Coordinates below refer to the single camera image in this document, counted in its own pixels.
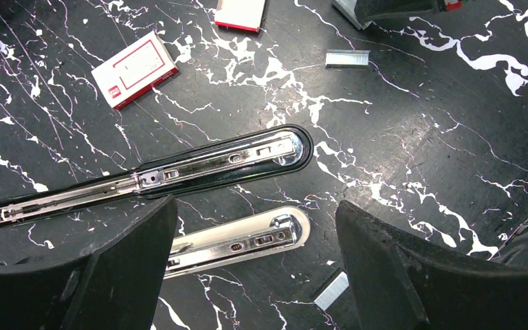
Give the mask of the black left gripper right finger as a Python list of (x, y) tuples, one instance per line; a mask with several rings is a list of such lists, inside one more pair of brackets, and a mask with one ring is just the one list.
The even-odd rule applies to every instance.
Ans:
[(335, 224), (362, 329), (528, 329), (528, 268), (441, 247), (347, 200)]

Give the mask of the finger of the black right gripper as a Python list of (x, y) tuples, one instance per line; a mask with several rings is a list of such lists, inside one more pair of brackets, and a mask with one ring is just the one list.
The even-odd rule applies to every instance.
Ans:
[(437, 0), (359, 0), (354, 6), (355, 17), (360, 23), (430, 14), (441, 10), (442, 1)]

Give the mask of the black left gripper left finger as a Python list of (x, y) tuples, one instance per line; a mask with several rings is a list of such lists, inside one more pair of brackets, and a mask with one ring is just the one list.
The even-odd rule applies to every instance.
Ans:
[(176, 223), (165, 197), (110, 239), (0, 265), (0, 329), (150, 329)]

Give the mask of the cardboard staple box tray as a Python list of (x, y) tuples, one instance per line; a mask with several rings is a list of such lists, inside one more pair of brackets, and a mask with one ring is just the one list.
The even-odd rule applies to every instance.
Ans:
[(222, 27), (258, 32), (265, 4), (266, 0), (219, 0), (214, 23)]

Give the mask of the red white staple box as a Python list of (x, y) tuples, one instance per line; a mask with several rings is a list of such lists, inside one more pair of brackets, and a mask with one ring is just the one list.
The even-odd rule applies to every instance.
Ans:
[(120, 110), (178, 71), (161, 38), (152, 31), (95, 67), (91, 74), (108, 105)]

